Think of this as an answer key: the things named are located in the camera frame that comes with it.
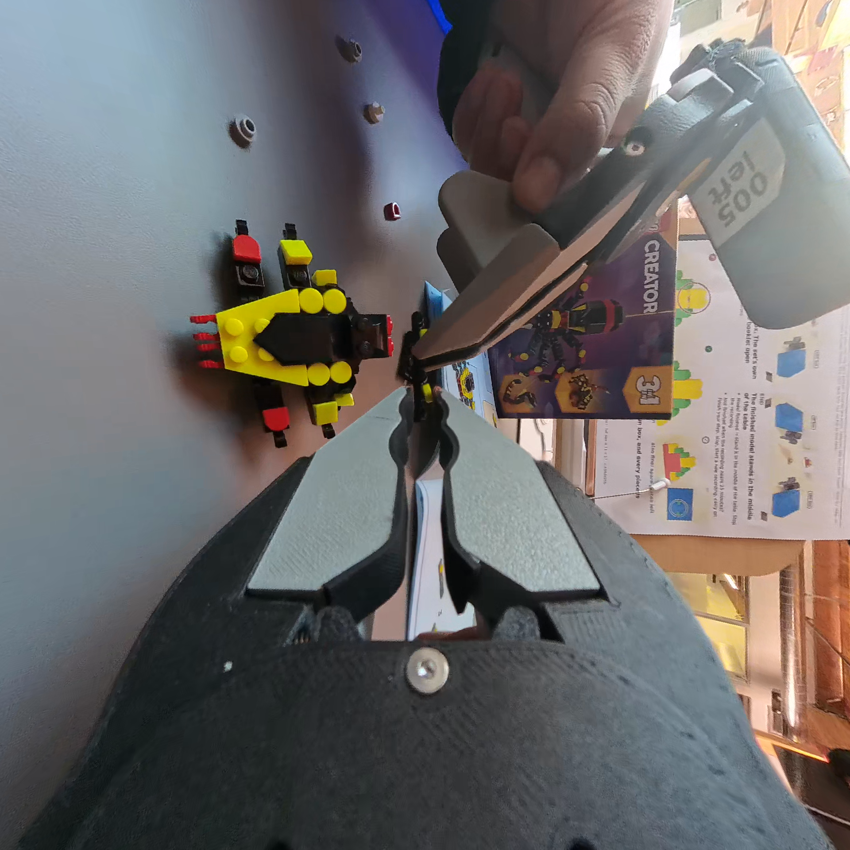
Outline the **person's left hand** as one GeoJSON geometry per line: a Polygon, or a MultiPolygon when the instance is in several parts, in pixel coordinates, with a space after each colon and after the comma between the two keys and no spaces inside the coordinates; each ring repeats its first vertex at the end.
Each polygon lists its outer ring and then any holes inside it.
{"type": "Polygon", "coordinates": [[[643,111],[672,21],[671,1],[450,2],[438,98],[448,133],[470,168],[512,183],[537,213],[578,180],[643,111]],[[552,91],[547,110],[522,114],[523,85],[494,58],[492,36],[552,91]]]}

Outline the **lego instruction booklet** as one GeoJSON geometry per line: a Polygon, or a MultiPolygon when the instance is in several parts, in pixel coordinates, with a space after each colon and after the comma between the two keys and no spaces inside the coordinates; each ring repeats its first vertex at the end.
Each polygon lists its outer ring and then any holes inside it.
{"type": "MultiPolygon", "coordinates": [[[[497,427],[491,366],[486,354],[442,367],[429,379],[460,400],[478,417],[497,427]]],[[[475,625],[471,606],[457,612],[448,591],[442,543],[443,470],[438,459],[416,481],[416,551],[409,589],[407,638],[426,632],[459,632],[475,625]]]]}

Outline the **purple lego box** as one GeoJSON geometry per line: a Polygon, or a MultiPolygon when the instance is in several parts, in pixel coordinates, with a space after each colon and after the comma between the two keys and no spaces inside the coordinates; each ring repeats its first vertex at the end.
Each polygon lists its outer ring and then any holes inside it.
{"type": "Polygon", "coordinates": [[[621,256],[490,348],[498,414],[669,419],[677,240],[670,208],[621,256]]]}

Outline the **yellow black lego model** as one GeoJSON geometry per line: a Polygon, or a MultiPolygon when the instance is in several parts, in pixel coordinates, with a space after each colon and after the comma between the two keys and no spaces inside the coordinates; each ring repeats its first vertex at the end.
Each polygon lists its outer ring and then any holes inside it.
{"type": "Polygon", "coordinates": [[[262,250],[245,219],[236,219],[230,246],[236,303],[189,317],[193,325],[213,327],[193,333],[198,366],[250,378],[275,447],[287,447],[291,426],[285,387],[303,392],[313,426],[334,438],[340,409],[355,404],[362,362],[394,355],[391,316],[359,311],[335,270],[312,270],[313,254],[292,223],[279,243],[279,292],[266,285],[262,250]]]}

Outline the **cardboard sheet stand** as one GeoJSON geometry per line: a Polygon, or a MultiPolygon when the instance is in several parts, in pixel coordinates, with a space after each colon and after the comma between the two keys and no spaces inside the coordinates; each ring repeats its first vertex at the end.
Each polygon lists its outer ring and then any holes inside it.
{"type": "Polygon", "coordinates": [[[596,418],[589,426],[587,496],[665,570],[764,576],[802,551],[792,464],[773,461],[773,401],[759,357],[769,353],[746,318],[705,235],[678,218],[673,410],[667,420],[596,418]]]}

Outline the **small black lego leg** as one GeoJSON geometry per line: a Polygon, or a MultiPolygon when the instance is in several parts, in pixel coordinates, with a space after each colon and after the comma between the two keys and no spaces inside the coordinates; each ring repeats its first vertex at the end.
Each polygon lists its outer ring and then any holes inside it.
{"type": "Polygon", "coordinates": [[[412,349],[428,329],[426,316],[418,310],[414,311],[410,316],[410,328],[403,335],[397,375],[412,390],[414,420],[436,427],[442,418],[440,406],[435,399],[437,389],[444,386],[443,367],[426,369],[412,353],[412,349]]]}

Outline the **white printed instruction sheet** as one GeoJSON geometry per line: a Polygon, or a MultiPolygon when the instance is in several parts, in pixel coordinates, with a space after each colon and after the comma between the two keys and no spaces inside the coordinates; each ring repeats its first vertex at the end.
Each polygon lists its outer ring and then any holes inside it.
{"type": "Polygon", "coordinates": [[[705,236],[680,238],[676,412],[597,426],[596,504],[638,535],[848,540],[848,307],[782,331],[746,315],[705,236]]]}

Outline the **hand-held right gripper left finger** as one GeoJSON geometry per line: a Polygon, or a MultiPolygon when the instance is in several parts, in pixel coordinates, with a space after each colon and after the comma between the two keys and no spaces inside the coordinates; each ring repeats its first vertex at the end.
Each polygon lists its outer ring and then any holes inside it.
{"type": "Polygon", "coordinates": [[[336,606],[363,622],[406,574],[409,391],[393,391],[310,458],[247,595],[336,606]]]}

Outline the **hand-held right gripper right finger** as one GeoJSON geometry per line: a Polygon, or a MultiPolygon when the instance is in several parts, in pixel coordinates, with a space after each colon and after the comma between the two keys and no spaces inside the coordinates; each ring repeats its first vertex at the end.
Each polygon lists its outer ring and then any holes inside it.
{"type": "Polygon", "coordinates": [[[451,394],[438,399],[444,566],[452,602],[505,611],[599,600],[603,586],[535,460],[451,394]]]}

